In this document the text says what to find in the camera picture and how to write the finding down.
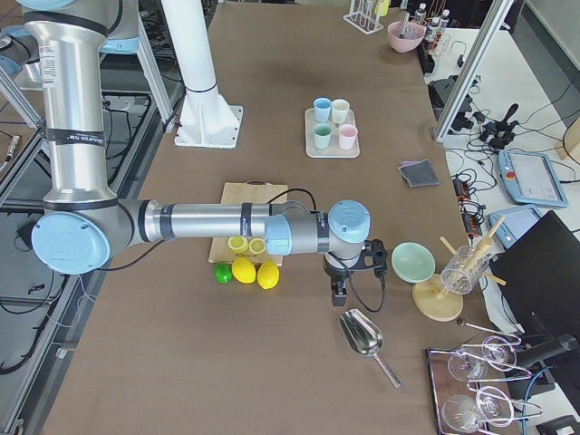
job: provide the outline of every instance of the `pink bowl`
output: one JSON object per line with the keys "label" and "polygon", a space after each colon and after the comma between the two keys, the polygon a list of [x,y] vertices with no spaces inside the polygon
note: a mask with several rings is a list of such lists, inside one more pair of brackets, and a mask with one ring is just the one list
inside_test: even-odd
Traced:
{"label": "pink bowl", "polygon": [[391,47],[395,52],[410,52],[421,43],[423,37],[425,36],[425,27],[422,25],[417,23],[408,23],[407,25],[415,31],[417,39],[401,39],[399,37],[399,31],[401,30],[402,26],[401,21],[390,23],[387,27],[387,37],[389,39],[389,44],[391,44]]}

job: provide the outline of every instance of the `white table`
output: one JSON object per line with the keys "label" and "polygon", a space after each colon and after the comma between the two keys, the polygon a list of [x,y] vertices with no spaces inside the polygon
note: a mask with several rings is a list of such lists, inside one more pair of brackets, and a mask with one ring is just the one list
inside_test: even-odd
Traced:
{"label": "white table", "polygon": [[[465,45],[463,43],[467,45],[467,51],[464,55],[464,58],[467,58],[467,53],[475,41],[477,33],[477,30],[470,29],[448,29],[446,32],[446,35],[449,37],[447,46],[445,50],[441,51],[440,56],[436,58],[437,66],[435,71],[432,74],[427,74],[425,76],[425,82],[429,83],[433,80],[459,74],[457,60],[459,55],[464,53]],[[463,43],[453,43],[454,41],[462,41]],[[540,83],[537,81],[536,76],[532,73],[532,70],[524,59],[524,56],[518,50],[516,43],[508,32],[502,31],[496,35],[492,46],[478,69],[478,75],[481,76],[479,89],[472,88],[470,94],[481,111],[490,111],[488,116],[492,119],[503,119],[509,106],[516,102],[519,104],[519,108],[510,120],[523,122],[527,120],[528,116],[532,114],[533,111],[549,103],[549,99],[544,93]],[[554,107],[550,105],[535,114],[526,124],[526,127],[529,129],[540,129],[559,119],[560,116]],[[477,128],[476,123],[473,132],[477,131]],[[566,126],[560,121],[542,131],[554,138],[562,138],[565,130]],[[519,134],[523,132],[523,129],[515,128],[515,133]],[[463,130],[462,133],[469,133],[469,131]],[[477,136],[470,137],[465,134],[455,136],[448,135],[443,146],[446,149],[465,150],[469,140],[473,138],[477,138]],[[507,145],[506,149],[522,149],[526,151],[548,150],[546,151],[546,154],[553,162],[562,162],[574,167],[577,172],[576,176],[580,177],[580,168],[575,165],[574,162],[568,160],[562,161],[555,150],[550,150],[560,145],[561,143],[557,140],[550,139],[538,133],[529,132],[522,136],[516,136],[515,139]],[[477,158],[477,155],[472,153],[470,156]],[[492,181],[489,175],[486,174],[484,169],[476,161],[462,157],[463,152],[461,151],[457,151],[457,154],[454,152],[447,153],[449,172],[451,175],[457,173],[461,169],[473,168],[478,173],[478,179]],[[514,204],[508,196],[503,186],[503,182],[499,177],[496,156],[488,159],[484,154],[480,154],[480,160],[488,171],[492,170],[491,161],[493,161],[493,173],[495,178],[498,180],[498,185],[491,190],[478,192],[474,199],[478,203],[486,205],[486,215],[493,211],[514,207],[516,204]],[[554,167],[561,180],[574,179],[575,174],[572,170],[557,163]],[[557,209],[556,213],[570,229],[574,230],[580,227],[580,183],[565,184],[563,186],[570,205],[567,208]],[[482,229],[484,232],[489,229],[487,220],[486,227]],[[503,250],[502,246],[497,241],[494,245],[494,249],[494,252],[501,252]],[[503,313],[498,285],[489,282],[484,295],[486,297],[486,305],[491,321],[504,331],[513,330],[511,322]],[[542,421],[550,421],[561,415],[575,415],[576,419],[580,421],[580,417],[558,386],[556,386],[556,390],[554,391],[534,396],[532,402],[542,406],[544,414],[539,418],[532,419],[532,421],[527,424],[527,433],[530,435],[538,434],[535,428],[538,423]]]}

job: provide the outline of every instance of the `table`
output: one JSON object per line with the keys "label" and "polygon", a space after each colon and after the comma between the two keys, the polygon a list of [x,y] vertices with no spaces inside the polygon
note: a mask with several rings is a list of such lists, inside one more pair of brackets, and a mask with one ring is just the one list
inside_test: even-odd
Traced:
{"label": "table", "polygon": [[[320,209],[356,198],[371,211],[371,238],[389,251],[422,243],[441,270],[449,253],[439,236],[466,240],[416,54],[393,52],[385,33],[365,36],[343,13],[220,5],[209,35],[220,91],[245,107],[237,148],[177,148],[166,136],[141,197],[215,203],[226,181],[261,179],[311,189]],[[350,101],[357,159],[306,156],[304,110],[320,95]],[[440,185],[407,188],[397,166],[425,158]],[[358,304],[331,306],[320,256],[285,258],[279,286],[265,292],[218,284],[209,245],[177,240],[107,277],[43,433],[434,433],[424,349],[453,348],[471,330],[420,314],[411,285],[389,270],[386,307],[371,318],[403,384],[395,391],[343,338],[338,317]],[[378,302],[371,273],[354,282]],[[481,293],[462,315],[488,323]]]}
{"label": "table", "polygon": [[[458,74],[459,67],[456,61],[460,54],[464,52],[465,46],[461,43],[454,43],[461,41],[467,45],[467,53],[477,36],[477,30],[471,29],[449,29],[446,35],[449,37],[447,49],[440,53],[437,61],[437,68],[432,74],[425,76],[425,82],[429,83],[433,80],[447,78],[450,75]],[[471,96],[476,104],[476,108],[481,110],[489,110],[489,117],[492,119],[502,119],[509,106],[513,102],[519,104],[519,108],[511,121],[519,120],[523,122],[540,107],[546,106],[545,109],[535,114],[531,121],[526,124],[529,129],[540,129],[553,121],[560,119],[553,106],[548,105],[550,100],[544,93],[536,76],[533,74],[522,53],[518,50],[513,38],[509,32],[498,32],[494,41],[489,48],[489,51],[480,65],[477,74],[480,75],[480,85],[478,88],[472,88]],[[554,138],[562,138],[566,126],[563,122],[556,122],[554,125],[543,130],[543,132]],[[551,150],[560,145],[554,139],[542,136],[540,134],[530,132],[522,136],[524,130],[516,128],[515,133],[518,135],[514,141],[506,146],[507,150],[521,149],[526,151],[540,151],[545,150],[554,164],[554,168],[560,179],[574,179],[575,173],[570,168],[564,167],[557,162],[565,163],[578,170],[574,162],[568,160],[561,160],[556,150]],[[461,150],[466,149],[467,143],[470,139],[476,136],[469,137],[464,133],[469,133],[463,130],[460,135],[448,135],[444,140],[443,146],[445,149],[459,150],[457,152],[448,152],[449,172],[451,174],[457,173],[460,169],[472,168],[483,180],[490,181],[489,175],[479,166],[476,161],[464,159]],[[502,181],[498,175],[498,165],[496,157],[486,159],[483,154],[470,154],[475,159],[481,159],[488,171],[494,173],[498,180],[498,185],[490,190],[481,191],[477,194],[477,200],[480,204],[486,205],[486,215],[493,211],[511,208],[515,204],[506,193]],[[564,221],[570,229],[580,227],[580,186],[578,183],[563,185],[565,194],[568,197],[570,205],[567,208],[560,208],[556,210],[557,215]],[[489,229],[489,224],[486,221],[484,231]],[[496,241],[493,252],[502,252],[503,247]],[[502,308],[501,293],[498,285],[493,282],[487,284],[484,292],[486,305],[488,308],[489,318],[493,323],[504,331],[513,331],[513,324],[506,318],[505,312]],[[570,414],[574,415],[580,420],[577,412],[566,399],[559,386],[556,386],[554,391],[539,394],[534,396],[533,403],[537,403],[544,409],[544,414],[536,419],[532,419],[527,424],[527,433],[537,434],[535,426],[543,421],[550,421],[556,417]]]}

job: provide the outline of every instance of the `black monitor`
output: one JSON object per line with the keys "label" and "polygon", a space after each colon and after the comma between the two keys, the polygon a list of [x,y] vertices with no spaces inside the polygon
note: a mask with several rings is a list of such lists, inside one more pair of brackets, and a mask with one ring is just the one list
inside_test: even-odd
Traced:
{"label": "black monitor", "polygon": [[[494,275],[526,341],[542,343],[571,334],[580,340],[580,241],[553,211],[548,211],[499,259]],[[545,360],[550,372],[580,412],[580,351]]]}

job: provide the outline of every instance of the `metal scoop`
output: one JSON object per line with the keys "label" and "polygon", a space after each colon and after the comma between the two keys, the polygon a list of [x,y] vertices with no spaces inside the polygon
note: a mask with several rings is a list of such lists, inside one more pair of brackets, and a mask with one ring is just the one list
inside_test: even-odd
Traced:
{"label": "metal scoop", "polygon": [[382,333],[376,324],[356,308],[347,311],[338,319],[343,328],[344,336],[353,350],[362,356],[373,356],[381,366],[395,388],[401,387],[401,382],[392,372],[391,367],[379,355],[382,346]]}

